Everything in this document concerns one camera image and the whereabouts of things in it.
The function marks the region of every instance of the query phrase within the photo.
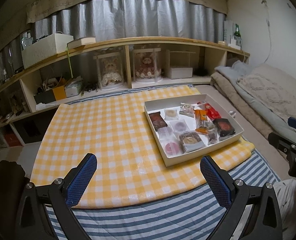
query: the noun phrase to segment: blue textured pad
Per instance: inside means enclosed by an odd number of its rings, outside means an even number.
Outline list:
[[[206,157],[201,159],[200,170],[219,205],[228,209],[231,205],[230,190]]]
[[[79,203],[96,169],[97,158],[95,155],[92,155],[67,188],[66,204],[68,207],[73,207]]]

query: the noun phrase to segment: floor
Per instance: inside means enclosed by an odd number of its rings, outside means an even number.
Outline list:
[[[214,98],[226,111],[236,109],[215,88],[207,85],[196,86],[201,94],[208,94]],[[278,151],[269,145],[268,141],[238,112],[235,119],[244,128],[244,136],[254,143],[259,152],[267,159],[270,166],[282,180],[289,179],[288,163],[281,157]],[[41,142],[27,144],[24,147],[11,147],[0,150],[0,161],[15,161],[22,166],[27,177],[31,177],[34,161]]]

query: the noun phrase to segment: curtain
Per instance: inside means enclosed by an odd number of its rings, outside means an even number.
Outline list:
[[[35,22],[31,34],[34,39],[63,32],[73,35],[74,39],[95,36],[97,41],[169,36],[218,42],[223,40],[224,20],[225,14],[185,0],[89,0]],[[12,49],[13,67],[16,70],[23,65],[23,37],[26,37],[26,32],[0,52],[0,65],[6,68],[9,76],[12,73],[7,60],[9,47]],[[76,65],[91,65],[92,57],[84,55],[73,61]],[[55,65],[64,65],[66,68],[67,64],[61,62]],[[60,75],[62,68],[56,68],[42,69],[42,77],[47,78],[54,75],[54,72]],[[92,74],[90,70],[83,71],[86,73],[76,70],[78,74]]]

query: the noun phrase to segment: gingham tablecloth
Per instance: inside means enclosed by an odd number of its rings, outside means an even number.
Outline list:
[[[139,204],[204,184],[200,158],[165,167],[143,107],[145,101],[195,94],[197,89],[179,86],[60,105],[40,145],[31,181],[39,186],[64,178],[90,152],[98,168],[79,208]],[[230,170],[248,159],[253,148],[240,139],[211,155]]]

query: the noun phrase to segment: green bottle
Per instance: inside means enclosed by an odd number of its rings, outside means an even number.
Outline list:
[[[236,24],[236,30],[233,34],[233,38],[236,40],[236,45],[241,47],[242,40],[241,40],[241,35],[240,35],[238,24]]]

